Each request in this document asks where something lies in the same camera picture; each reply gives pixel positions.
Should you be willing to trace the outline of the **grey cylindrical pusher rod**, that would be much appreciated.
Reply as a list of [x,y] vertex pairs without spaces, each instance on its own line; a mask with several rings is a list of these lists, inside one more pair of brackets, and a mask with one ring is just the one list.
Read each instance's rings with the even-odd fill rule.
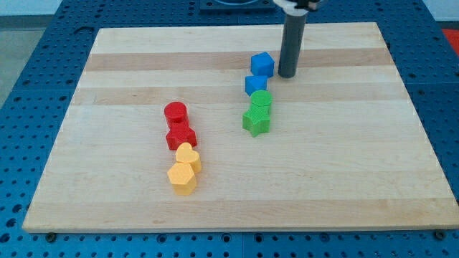
[[278,64],[278,74],[283,78],[292,78],[296,74],[306,17],[306,14],[285,16]]

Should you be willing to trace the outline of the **white rod mount flange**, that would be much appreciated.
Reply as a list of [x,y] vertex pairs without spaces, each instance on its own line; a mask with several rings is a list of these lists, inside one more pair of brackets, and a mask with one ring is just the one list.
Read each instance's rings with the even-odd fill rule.
[[320,0],[273,0],[287,15],[304,16],[320,8]]

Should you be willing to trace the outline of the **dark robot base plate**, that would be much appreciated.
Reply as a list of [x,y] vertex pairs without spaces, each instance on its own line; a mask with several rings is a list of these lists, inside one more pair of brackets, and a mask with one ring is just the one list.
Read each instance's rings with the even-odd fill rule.
[[199,0],[201,13],[218,11],[272,11],[276,4],[273,0]]

